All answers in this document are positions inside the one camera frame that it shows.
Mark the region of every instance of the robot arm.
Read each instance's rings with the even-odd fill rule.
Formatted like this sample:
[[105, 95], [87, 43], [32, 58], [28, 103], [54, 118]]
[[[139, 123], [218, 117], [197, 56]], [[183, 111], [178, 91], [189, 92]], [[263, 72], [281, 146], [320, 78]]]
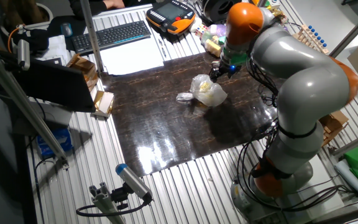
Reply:
[[227, 17], [219, 67], [212, 69], [210, 76], [212, 80], [225, 73], [230, 77], [250, 56], [267, 75], [287, 79], [277, 96], [277, 137], [251, 180], [257, 194], [281, 197], [302, 187], [313, 175], [308, 161], [323, 143], [318, 119], [356, 96], [358, 76], [341, 62], [294, 39], [282, 27], [266, 27], [272, 16], [249, 3], [235, 4]]

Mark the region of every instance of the test tube rack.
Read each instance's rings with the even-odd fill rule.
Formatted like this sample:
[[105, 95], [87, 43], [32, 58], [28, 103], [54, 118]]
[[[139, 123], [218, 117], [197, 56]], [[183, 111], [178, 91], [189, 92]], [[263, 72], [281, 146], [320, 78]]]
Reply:
[[318, 50], [323, 54], [329, 53], [329, 50], [326, 48], [327, 44], [324, 43], [324, 40], [315, 32], [312, 26], [302, 25], [300, 31], [292, 36], [312, 49]]

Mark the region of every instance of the white paper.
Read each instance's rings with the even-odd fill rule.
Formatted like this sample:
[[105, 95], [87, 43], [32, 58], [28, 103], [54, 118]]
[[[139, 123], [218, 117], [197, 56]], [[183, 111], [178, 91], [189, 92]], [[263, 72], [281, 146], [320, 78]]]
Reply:
[[63, 57], [63, 66], [65, 66], [70, 61], [70, 58], [68, 58], [68, 51], [66, 50], [66, 41], [64, 35], [49, 38], [48, 49], [46, 50], [46, 52], [43, 53], [41, 57], [37, 59], [50, 60], [57, 57]]
[[102, 50], [101, 57], [109, 75], [126, 75], [163, 66], [163, 58], [154, 38]]

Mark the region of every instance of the orange controller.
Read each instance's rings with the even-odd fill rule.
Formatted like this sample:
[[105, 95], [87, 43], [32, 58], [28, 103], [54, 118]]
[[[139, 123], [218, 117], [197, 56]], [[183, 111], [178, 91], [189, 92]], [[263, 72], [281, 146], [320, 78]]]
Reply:
[[161, 2], [146, 12], [148, 21], [171, 34], [181, 34], [187, 30], [195, 17], [192, 9], [175, 0]]

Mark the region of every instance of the dark wooden board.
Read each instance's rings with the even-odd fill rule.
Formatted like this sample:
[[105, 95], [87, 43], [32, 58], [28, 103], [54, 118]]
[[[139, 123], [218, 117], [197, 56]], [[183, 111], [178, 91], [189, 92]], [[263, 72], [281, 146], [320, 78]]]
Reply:
[[238, 146], [264, 131], [276, 117], [257, 93], [246, 69], [218, 83], [228, 94], [223, 104], [208, 108], [196, 100], [176, 101], [190, 89], [192, 78], [208, 74], [208, 54], [165, 62], [165, 66], [120, 77], [102, 76], [105, 91], [114, 93], [112, 118], [126, 164], [138, 175]]

